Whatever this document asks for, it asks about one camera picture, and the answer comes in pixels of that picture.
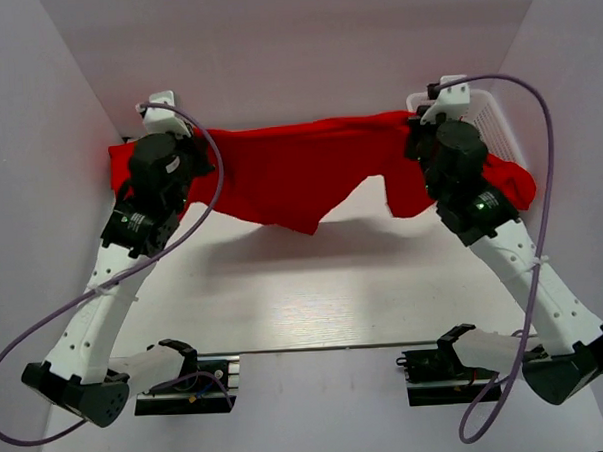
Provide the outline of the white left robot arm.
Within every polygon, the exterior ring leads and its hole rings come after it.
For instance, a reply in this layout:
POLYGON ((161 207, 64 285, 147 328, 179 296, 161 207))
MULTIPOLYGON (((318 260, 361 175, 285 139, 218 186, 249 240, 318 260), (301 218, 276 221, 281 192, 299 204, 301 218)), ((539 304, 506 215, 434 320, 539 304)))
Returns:
POLYGON ((116 187, 87 288, 54 348, 25 366, 22 381, 64 410, 110 426, 127 401, 165 384, 188 390, 199 378, 197 352, 163 339, 146 351, 113 358, 111 351, 154 261, 177 231, 193 181, 214 172, 198 137, 152 133, 123 145, 127 177, 116 187))

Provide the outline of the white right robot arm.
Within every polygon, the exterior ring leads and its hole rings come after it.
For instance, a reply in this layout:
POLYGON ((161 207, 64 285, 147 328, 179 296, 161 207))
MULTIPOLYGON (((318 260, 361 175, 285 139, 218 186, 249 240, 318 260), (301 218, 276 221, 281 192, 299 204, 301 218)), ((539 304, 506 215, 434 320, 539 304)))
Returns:
POLYGON ((415 115, 404 155, 418 163, 426 192, 449 232, 500 280, 525 313, 528 331, 512 337, 455 326, 437 341, 449 377, 472 369, 522 378, 540 399, 560 405, 603 373, 603 321, 588 310, 540 254, 514 204, 483 176, 480 132, 441 115, 415 115))

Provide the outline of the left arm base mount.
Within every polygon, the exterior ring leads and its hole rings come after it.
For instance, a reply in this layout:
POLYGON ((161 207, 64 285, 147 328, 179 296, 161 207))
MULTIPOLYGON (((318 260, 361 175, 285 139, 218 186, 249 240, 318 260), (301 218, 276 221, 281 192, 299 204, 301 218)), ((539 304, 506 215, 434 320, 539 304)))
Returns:
POLYGON ((239 391, 240 359, 236 354, 201 355, 192 367, 197 375, 178 384, 139 394, 139 417, 230 413, 239 391))

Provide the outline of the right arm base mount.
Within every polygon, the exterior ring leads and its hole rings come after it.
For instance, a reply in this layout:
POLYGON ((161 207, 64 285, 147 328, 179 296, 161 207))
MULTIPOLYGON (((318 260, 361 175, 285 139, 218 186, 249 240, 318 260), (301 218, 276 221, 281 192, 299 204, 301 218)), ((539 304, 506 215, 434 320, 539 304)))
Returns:
POLYGON ((470 404, 495 376, 483 368, 454 368, 437 348, 412 349, 395 359, 411 407, 470 404))

